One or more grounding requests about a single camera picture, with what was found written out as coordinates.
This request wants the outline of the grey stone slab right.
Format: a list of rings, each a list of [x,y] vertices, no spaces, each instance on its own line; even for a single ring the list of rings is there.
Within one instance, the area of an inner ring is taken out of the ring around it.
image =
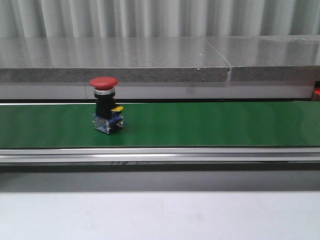
[[[232,84],[320,79],[319,35],[221,36],[205,39],[227,62]]]

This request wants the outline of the grey stone slab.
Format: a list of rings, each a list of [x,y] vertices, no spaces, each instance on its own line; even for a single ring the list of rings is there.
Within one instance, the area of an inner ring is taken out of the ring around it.
[[[228,65],[201,37],[4,37],[3,83],[225,82]]]
[[[232,84],[320,79],[319,35],[221,36],[205,39],[227,62]]]

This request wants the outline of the white curtain backdrop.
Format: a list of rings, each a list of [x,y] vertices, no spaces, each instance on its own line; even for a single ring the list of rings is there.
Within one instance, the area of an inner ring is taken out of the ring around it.
[[[3,0],[6,37],[317,35],[317,0]]]

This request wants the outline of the red object behind conveyor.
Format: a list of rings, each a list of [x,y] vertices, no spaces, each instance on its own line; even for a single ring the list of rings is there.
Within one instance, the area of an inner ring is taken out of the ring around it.
[[[315,82],[311,100],[314,102],[320,101],[320,81]]]

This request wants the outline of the aluminium conveyor side rail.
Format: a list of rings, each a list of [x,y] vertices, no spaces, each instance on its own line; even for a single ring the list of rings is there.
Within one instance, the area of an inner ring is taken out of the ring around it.
[[[81,147],[0,151],[1,165],[317,163],[319,147]]]

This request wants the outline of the green conveyor belt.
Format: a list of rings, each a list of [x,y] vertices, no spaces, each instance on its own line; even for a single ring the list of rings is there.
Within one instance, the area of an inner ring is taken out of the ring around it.
[[[124,127],[93,127],[94,104],[2,105],[6,148],[282,146],[320,144],[317,101],[130,103]]]

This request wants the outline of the grey stone slab left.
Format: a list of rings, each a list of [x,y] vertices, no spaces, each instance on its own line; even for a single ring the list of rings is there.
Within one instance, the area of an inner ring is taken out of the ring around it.
[[[201,37],[4,37],[3,83],[225,82],[228,65]]]

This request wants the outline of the red mushroom push button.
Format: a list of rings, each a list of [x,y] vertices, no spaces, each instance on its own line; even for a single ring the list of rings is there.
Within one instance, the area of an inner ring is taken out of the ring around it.
[[[118,80],[112,76],[95,77],[90,80],[96,97],[95,113],[92,117],[93,126],[105,134],[110,134],[115,128],[124,126],[123,107],[116,103],[115,85]]]

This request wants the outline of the white panel under slabs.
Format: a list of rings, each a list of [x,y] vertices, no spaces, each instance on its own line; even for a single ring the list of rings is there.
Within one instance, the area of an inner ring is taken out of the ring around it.
[[[115,97],[120,100],[192,99],[309,99],[314,81],[295,82],[120,82]],[[88,83],[1,83],[1,100],[93,100]]]

